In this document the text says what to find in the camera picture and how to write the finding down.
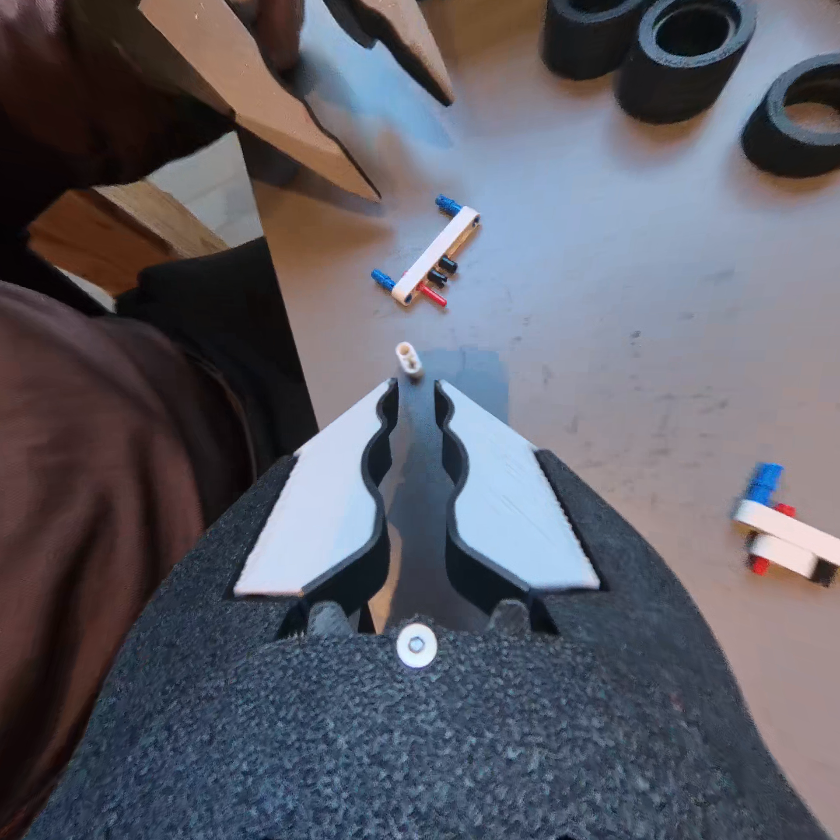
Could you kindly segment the black rubber toy tyre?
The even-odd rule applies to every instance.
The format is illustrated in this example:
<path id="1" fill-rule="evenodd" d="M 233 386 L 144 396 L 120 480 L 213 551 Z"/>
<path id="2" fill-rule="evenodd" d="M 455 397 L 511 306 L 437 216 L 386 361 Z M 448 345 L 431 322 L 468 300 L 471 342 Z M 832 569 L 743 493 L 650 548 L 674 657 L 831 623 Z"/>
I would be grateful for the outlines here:
<path id="1" fill-rule="evenodd" d="M 795 107 L 821 107 L 834 116 L 828 128 L 795 121 Z M 775 78 L 741 133 L 747 159 L 772 175 L 804 179 L 839 166 L 839 55 L 806 59 Z"/>
<path id="2" fill-rule="evenodd" d="M 554 74 L 575 81 L 620 67 L 650 1 L 548 1 L 541 57 Z"/>
<path id="3" fill-rule="evenodd" d="M 683 122 L 708 110 L 749 46 L 757 16 L 748 1 L 653 3 L 618 72 L 619 105 L 652 124 Z"/>

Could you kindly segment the grey desk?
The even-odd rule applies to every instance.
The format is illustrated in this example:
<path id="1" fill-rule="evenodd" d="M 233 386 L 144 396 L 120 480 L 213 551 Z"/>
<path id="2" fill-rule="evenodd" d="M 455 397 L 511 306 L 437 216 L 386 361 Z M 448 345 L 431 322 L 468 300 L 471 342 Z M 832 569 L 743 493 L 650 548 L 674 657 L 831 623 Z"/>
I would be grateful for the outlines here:
<path id="1" fill-rule="evenodd" d="M 789 182 L 742 156 L 774 78 L 838 50 L 838 2 L 759 2 L 715 106 L 650 127 L 609 77 L 539 57 L 544 2 L 426 2 L 456 102 L 307 2 L 303 80 L 383 196 L 301 172 L 254 187 L 311 401 L 329 424 L 396 372 L 408 340 L 555 452 L 664 557 L 730 659 L 785 774 L 838 836 L 838 581 L 752 574 L 730 520 L 753 466 L 838 535 L 838 175 Z M 451 217 L 481 214 L 439 308 L 399 280 Z"/>

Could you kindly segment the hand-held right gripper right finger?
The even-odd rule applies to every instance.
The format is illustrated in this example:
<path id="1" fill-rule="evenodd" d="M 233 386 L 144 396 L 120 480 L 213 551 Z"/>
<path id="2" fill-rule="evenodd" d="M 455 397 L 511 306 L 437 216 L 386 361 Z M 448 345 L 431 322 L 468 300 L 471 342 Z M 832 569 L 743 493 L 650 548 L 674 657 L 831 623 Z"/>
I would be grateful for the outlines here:
<path id="1" fill-rule="evenodd" d="M 541 451 L 448 381 L 434 384 L 434 411 L 453 484 L 445 536 L 450 584 L 488 624 L 500 613 L 511 626 L 520 607 L 530 630 L 558 634 L 545 598 L 596 592 L 601 579 L 541 466 Z"/>

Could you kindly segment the person's left forearm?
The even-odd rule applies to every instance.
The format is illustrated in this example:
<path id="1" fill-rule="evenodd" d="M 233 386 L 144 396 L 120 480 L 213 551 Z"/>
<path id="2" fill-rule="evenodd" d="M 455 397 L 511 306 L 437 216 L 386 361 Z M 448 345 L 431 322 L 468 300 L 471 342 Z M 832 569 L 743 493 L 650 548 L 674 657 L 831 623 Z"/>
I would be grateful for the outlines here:
<path id="1" fill-rule="evenodd" d="M 83 45 L 66 5 L 2 2 L 2 238 L 67 191 L 143 180 L 233 129 L 206 104 Z"/>

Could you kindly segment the person's left hand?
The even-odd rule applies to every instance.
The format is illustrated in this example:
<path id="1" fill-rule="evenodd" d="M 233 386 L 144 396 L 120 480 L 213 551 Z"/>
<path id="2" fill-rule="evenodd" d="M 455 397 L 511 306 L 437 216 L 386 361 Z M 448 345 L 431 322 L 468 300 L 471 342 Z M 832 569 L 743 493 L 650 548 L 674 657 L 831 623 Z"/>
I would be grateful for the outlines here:
<path id="1" fill-rule="evenodd" d="M 304 1 L 256 3 L 255 39 L 268 63 L 280 74 L 294 70 L 299 62 L 304 16 Z"/>

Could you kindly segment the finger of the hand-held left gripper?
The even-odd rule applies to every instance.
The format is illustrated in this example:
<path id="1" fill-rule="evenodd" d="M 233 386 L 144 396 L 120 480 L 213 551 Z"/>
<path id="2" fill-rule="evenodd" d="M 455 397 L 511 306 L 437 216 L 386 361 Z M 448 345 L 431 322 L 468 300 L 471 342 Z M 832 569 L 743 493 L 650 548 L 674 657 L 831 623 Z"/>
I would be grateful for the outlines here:
<path id="1" fill-rule="evenodd" d="M 416 1 L 325 1 L 332 19 L 364 49 L 384 46 L 417 85 L 445 107 L 455 91 L 438 44 Z"/>
<path id="2" fill-rule="evenodd" d="M 275 78 L 225 1 L 142 1 L 139 10 L 232 110 L 238 126 L 345 192 L 381 201 L 352 155 Z"/>

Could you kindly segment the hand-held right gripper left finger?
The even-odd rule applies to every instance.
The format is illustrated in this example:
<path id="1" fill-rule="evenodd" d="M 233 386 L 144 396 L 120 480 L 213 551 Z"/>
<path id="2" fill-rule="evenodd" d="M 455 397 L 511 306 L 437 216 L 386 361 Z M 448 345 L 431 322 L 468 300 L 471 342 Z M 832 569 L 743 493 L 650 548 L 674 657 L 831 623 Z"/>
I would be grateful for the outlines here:
<path id="1" fill-rule="evenodd" d="M 397 379 L 376 386 L 301 446 L 233 586 L 237 599 L 365 609 L 389 573 L 381 484 L 392 467 Z"/>

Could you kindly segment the person's torso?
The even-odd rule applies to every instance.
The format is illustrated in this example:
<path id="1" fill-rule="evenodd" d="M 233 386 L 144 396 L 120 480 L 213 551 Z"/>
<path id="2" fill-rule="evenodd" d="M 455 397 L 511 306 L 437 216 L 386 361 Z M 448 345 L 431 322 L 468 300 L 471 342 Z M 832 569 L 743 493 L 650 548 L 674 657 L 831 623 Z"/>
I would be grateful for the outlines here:
<path id="1" fill-rule="evenodd" d="M 105 308 L 2 240 L 1 823 L 20 838 L 174 566 L 317 433 L 265 238 Z"/>

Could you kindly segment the white holed brick beam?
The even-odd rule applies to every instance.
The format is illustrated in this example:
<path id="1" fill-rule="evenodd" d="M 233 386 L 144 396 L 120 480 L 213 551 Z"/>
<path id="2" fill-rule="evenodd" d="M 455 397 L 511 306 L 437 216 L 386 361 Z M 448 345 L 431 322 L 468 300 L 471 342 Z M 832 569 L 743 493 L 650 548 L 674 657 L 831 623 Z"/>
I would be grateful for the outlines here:
<path id="1" fill-rule="evenodd" d="M 440 267 L 439 262 L 442 258 L 455 255 L 460 246 L 478 228 L 480 220 L 481 214 L 475 208 L 462 206 L 457 214 L 449 219 L 432 243 L 425 248 L 425 251 L 409 266 L 406 273 L 395 281 L 391 290 L 392 298 L 407 307 L 417 293 L 423 292 L 421 286 L 425 283 L 428 273 Z"/>

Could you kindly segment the white beam assembly with pins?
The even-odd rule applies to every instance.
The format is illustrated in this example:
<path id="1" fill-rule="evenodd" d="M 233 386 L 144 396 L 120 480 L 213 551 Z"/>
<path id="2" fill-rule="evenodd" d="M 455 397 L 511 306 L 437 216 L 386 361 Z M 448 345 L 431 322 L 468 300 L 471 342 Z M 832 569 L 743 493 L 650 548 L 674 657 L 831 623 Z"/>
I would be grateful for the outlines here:
<path id="1" fill-rule="evenodd" d="M 730 519 L 747 535 L 749 567 L 764 575 L 775 566 L 825 588 L 838 579 L 839 538 L 798 519 L 796 508 L 777 501 L 782 465 L 758 462 Z"/>

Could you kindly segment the wooden plank frame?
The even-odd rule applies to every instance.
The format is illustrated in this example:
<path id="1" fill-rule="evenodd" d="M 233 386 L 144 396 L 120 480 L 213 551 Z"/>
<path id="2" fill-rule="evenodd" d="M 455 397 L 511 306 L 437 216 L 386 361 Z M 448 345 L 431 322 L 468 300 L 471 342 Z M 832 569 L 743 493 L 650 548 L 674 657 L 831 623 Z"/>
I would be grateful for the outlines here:
<path id="1" fill-rule="evenodd" d="M 150 181 L 68 191 L 27 232 L 36 254 L 114 298 L 135 287 L 148 267 L 228 249 L 172 194 Z"/>

